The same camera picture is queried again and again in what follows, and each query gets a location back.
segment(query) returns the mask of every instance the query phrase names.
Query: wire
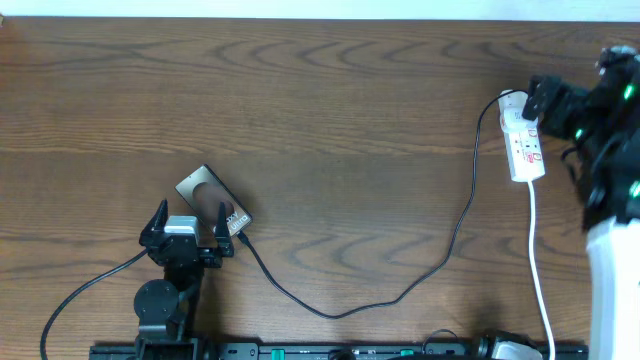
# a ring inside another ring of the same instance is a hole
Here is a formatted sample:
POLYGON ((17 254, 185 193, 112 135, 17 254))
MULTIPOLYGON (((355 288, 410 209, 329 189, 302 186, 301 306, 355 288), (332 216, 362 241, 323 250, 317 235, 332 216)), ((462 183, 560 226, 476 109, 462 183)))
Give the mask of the wire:
POLYGON ((56 318, 58 317, 58 315, 60 315, 60 312, 62 312, 62 310, 69 305, 69 303, 75 299, 76 296, 78 296, 81 292, 83 292, 84 290, 86 290, 88 287, 90 287, 91 285, 97 283, 100 280, 103 280, 117 272, 119 272, 120 270, 124 270, 126 268, 128 268, 129 266, 131 266, 133 263, 135 263, 136 261, 140 260, 143 256, 145 256, 147 253, 149 252, 148 249, 144 249, 140 252, 140 254, 134 256, 133 258, 131 258, 131 260, 125 262, 124 264, 115 267, 109 271, 107 271, 106 273, 94 278, 93 280, 90 280, 88 282, 86 282, 84 285, 80 286, 76 291, 74 291, 73 293, 71 293, 71 295, 69 295, 66 299, 64 299, 64 301, 60 304, 60 306, 58 306, 58 308, 56 309, 56 311, 53 312, 53 314, 51 315, 51 317, 49 318, 49 321, 47 321, 47 325, 44 326, 44 329, 42 330, 42 336, 40 337, 40 357, 42 358, 42 360, 47 360, 47 335, 49 335, 49 330, 51 330, 51 326, 53 325, 53 322, 56 320, 56 318))
POLYGON ((456 333, 454 333, 453 331, 451 331, 449 329, 439 329, 439 330, 436 330, 436 331, 432 332, 431 335, 427 336, 427 338, 422 343, 422 353, 423 354, 427 353, 427 345, 429 344, 429 341, 431 340, 431 338, 436 336, 436 335, 438 335, 438 334, 442 334, 442 333, 449 333, 449 334, 453 335, 453 337, 456 338, 456 342, 460 343, 460 340, 458 340, 458 335, 456 335, 456 333))
POLYGON ((555 360, 556 344, 553 340, 553 333, 551 332, 551 324, 549 324, 547 309, 544 306, 544 298, 542 297, 542 289, 540 287, 540 279, 538 278, 538 268, 536 266, 535 258, 536 194, 533 190, 533 182, 529 180, 527 184, 529 185, 529 202, 531 203, 531 221, 529 225, 529 263, 531 264, 533 285, 536 288, 536 297, 538 298, 538 306, 540 307, 540 316, 542 316, 544 330, 547 333, 547 340, 549 341, 549 360, 555 360))
POLYGON ((562 152, 562 155, 560 155, 560 161, 562 161, 564 166, 566 166, 567 171, 569 171, 569 177, 571 177, 571 182, 574 185, 576 184, 576 181, 577 181, 576 169, 573 167, 573 165, 567 163, 567 156, 573 154, 576 151, 578 151, 578 148, 572 147, 572 148, 566 149, 565 151, 562 152))
POLYGON ((502 93, 502 94, 498 95, 497 97, 495 97, 493 100, 491 100, 489 102, 489 104, 487 104, 487 106, 484 108, 484 110, 482 110, 482 113, 480 113, 480 117, 478 117, 478 126, 477 126, 477 129, 476 129, 476 142, 475 142, 475 146, 473 148, 473 170, 472 170, 472 173, 471 173, 471 195, 469 196, 469 201, 467 202, 467 206, 465 206, 464 210, 462 211, 462 214, 460 215, 460 219, 458 219, 458 223, 456 224, 456 227, 453 230, 453 235, 451 236, 451 242, 449 243, 449 248, 447 249, 447 254, 445 255, 444 259, 442 259, 442 262, 440 262, 440 264, 438 266, 436 266, 435 268, 429 270, 424 275, 420 276, 416 281, 414 281, 411 285, 409 285, 409 287, 406 288, 400 294, 400 296, 398 296, 395 300, 387 301, 387 302, 374 303, 374 304, 369 304, 369 305, 363 305, 363 306, 357 307, 355 309, 351 309, 351 310, 349 310, 347 312, 344 312, 342 314, 337 314, 337 315, 326 314, 326 313, 324 313, 322 311, 316 310, 315 308, 307 305, 304 301, 298 299, 295 295, 291 294, 285 288, 283 288, 276 281, 276 279, 274 279, 274 277, 271 275, 271 273, 267 269, 267 267, 264 264, 264 262, 262 262, 262 259, 260 258, 260 255, 258 255, 258 252, 256 251, 256 249, 253 247, 253 245, 251 245, 251 242, 249 241, 249 238, 247 237, 247 235, 245 235, 243 232, 240 232, 238 234, 238 238, 240 239, 240 241, 243 244, 245 244, 249 248, 249 250, 251 251, 253 256, 256 258, 256 261, 258 262, 258 265, 262 269, 262 272, 267 277, 267 280, 269 280, 271 285, 273 285, 276 289, 278 289, 285 296, 287 296, 288 298, 290 298, 291 300, 296 302, 298 305, 302 306, 303 308, 307 309, 308 311, 310 311, 314 315, 317 315, 317 316, 319 316, 321 318, 329 319, 329 320, 337 320, 337 319, 342 319, 344 317, 347 317, 349 315, 353 315, 355 313, 359 313, 360 311, 373 309, 373 308, 379 308, 379 307, 392 306, 392 305, 395 305, 395 304, 399 303, 416 286, 420 285, 423 281, 427 280, 433 274, 438 272, 438 270, 442 269, 442 267, 449 261, 449 258, 451 258, 451 254, 453 253, 453 246, 455 245, 456 237, 458 236, 458 232, 460 231, 460 227, 462 226, 462 221, 464 220, 464 217, 467 215, 467 212, 469 211, 469 208, 471 207, 471 203, 473 202, 473 197, 474 197, 474 195, 476 193, 476 168, 477 168, 477 163, 478 163, 478 144, 479 144, 479 141, 480 141, 480 127, 482 125, 482 118, 484 117, 484 114, 487 112, 487 110, 491 107, 491 105, 493 105, 496 101, 498 101, 498 99, 500 99, 500 98, 502 98, 504 96, 507 96, 509 94, 513 94, 515 92, 524 92, 524 93, 526 93, 526 91, 524 91, 524 90, 511 90, 509 92, 502 93))
POLYGON ((621 135, 621 134, 614 135, 614 136, 611 137, 611 139, 609 139, 609 141, 607 141, 604 144, 604 146, 602 147, 602 150, 600 150, 600 152, 596 156, 595 160, 591 164, 591 173, 592 174, 595 174, 595 172, 598 170, 598 167, 600 166, 600 162, 604 158, 604 155, 611 149, 611 147, 613 145, 616 145, 616 143, 622 142, 623 140, 624 140, 624 136, 623 135, 621 135))

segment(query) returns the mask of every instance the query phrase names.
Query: wooden table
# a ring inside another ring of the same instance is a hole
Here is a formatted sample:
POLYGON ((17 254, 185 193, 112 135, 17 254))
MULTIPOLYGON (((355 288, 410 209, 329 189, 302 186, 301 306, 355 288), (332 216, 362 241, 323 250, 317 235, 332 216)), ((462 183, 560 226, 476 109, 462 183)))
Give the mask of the wooden table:
MULTIPOLYGON (((75 288, 138 253, 161 199, 202 163, 253 213, 274 275, 337 313, 395 298, 444 256, 466 204, 476 119, 533 74, 590 86, 600 48, 638 25, 213 19, 7 19, 0 30, 0 357, 36 358, 75 288)), ((216 340, 421 341, 437 328, 544 333, 527 260, 526 185, 497 108, 475 203, 446 267, 397 306, 339 321, 276 291, 249 251, 207 272, 197 328, 216 340)), ((538 264, 558 339, 587 340, 581 206, 543 139, 538 264)), ((137 334, 148 258, 80 295, 51 358, 137 334)))

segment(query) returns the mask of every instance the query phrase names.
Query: electrical outlet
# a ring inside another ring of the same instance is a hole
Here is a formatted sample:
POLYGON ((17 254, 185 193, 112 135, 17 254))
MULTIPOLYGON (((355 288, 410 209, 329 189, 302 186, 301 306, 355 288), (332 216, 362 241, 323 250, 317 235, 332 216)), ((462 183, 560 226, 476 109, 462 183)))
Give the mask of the electrical outlet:
POLYGON ((507 117, 505 124, 505 110, 513 111, 516 109, 515 113, 521 113, 527 100, 526 96, 511 95, 505 96, 502 98, 504 101, 498 102, 500 106, 500 125, 507 145, 507 159, 509 160, 511 180, 527 182, 545 174, 542 148, 540 147, 540 138, 536 128, 526 128, 517 132, 505 130, 506 128, 514 128, 513 124, 509 124, 509 117, 507 117))
POLYGON ((538 130, 504 133, 511 180, 527 182, 545 174, 538 130))

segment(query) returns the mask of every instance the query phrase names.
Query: black base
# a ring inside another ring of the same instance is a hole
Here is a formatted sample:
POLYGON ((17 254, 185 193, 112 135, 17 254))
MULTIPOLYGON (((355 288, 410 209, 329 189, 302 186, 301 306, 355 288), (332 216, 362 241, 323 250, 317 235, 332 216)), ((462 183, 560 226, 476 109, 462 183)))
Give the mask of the black base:
MULTIPOLYGON (((469 353, 471 342, 432 342, 426 347, 427 355, 433 358, 457 359, 469 353)), ((217 351, 204 354, 193 360, 334 360, 341 354, 353 354, 356 360, 389 360, 400 356, 419 355, 420 345, 264 345, 253 343, 218 344, 217 351)), ((541 346, 538 351, 546 359, 548 349, 541 346)), ((135 347, 131 346, 92 346, 89 360, 137 360, 135 347)), ((556 346, 557 360, 587 360, 589 349, 586 345, 556 346)), ((182 357, 161 357, 163 359, 182 359, 182 357)))

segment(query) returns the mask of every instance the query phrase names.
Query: white power strip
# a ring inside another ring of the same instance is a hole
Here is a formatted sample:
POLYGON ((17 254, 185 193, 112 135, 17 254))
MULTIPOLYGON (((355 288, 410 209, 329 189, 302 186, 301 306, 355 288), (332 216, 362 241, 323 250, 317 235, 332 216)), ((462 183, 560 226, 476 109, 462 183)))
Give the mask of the white power strip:
POLYGON ((544 175, 544 163, 542 162, 542 149, 536 128, 538 119, 528 121, 522 118, 522 109, 527 101, 527 94, 524 92, 511 92, 504 94, 498 100, 500 105, 500 127, 504 132, 504 142, 507 145, 507 158, 509 159, 509 170, 511 180, 526 182, 529 185, 529 197, 531 205, 531 220, 529 224, 529 265, 533 285, 540 307, 540 316, 544 323, 544 329, 549 341, 549 360, 556 358, 556 346, 553 340, 553 332, 547 314, 542 286, 538 277, 538 268, 535 258, 535 229, 536 229, 536 196, 533 189, 533 180, 544 175))
POLYGON ((531 125, 529 125, 526 123, 527 120, 520 116, 527 100, 526 94, 522 94, 524 96, 513 93, 498 101, 500 125, 507 145, 511 180, 517 182, 535 180, 545 174, 542 148, 540 148, 538 130, 535 128, 537 121, 530 122, 531 125))

